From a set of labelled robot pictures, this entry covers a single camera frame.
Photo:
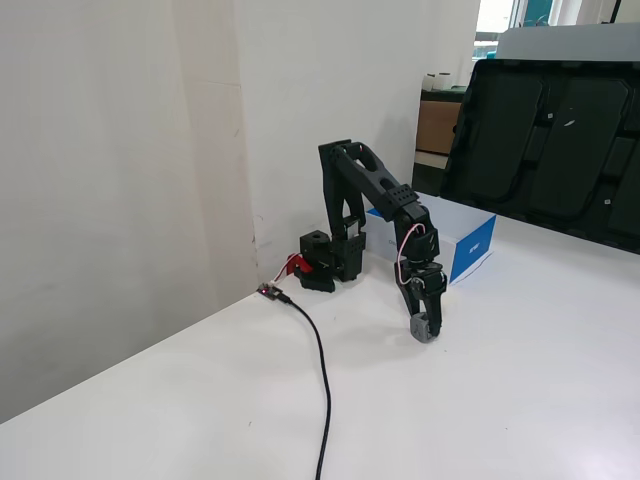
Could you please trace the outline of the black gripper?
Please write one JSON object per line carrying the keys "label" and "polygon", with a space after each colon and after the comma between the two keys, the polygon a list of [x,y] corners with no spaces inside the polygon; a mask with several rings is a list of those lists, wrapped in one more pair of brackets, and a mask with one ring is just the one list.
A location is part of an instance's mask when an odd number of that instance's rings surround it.
{"label": "black gripper", "polygon": [[433,261],[400,260],[396,269],[396,285],[406,304],[409,316],[425,315],[430,338],[439,336],[442,326],[441,295],[446,290],[447,277],[441,264]]}

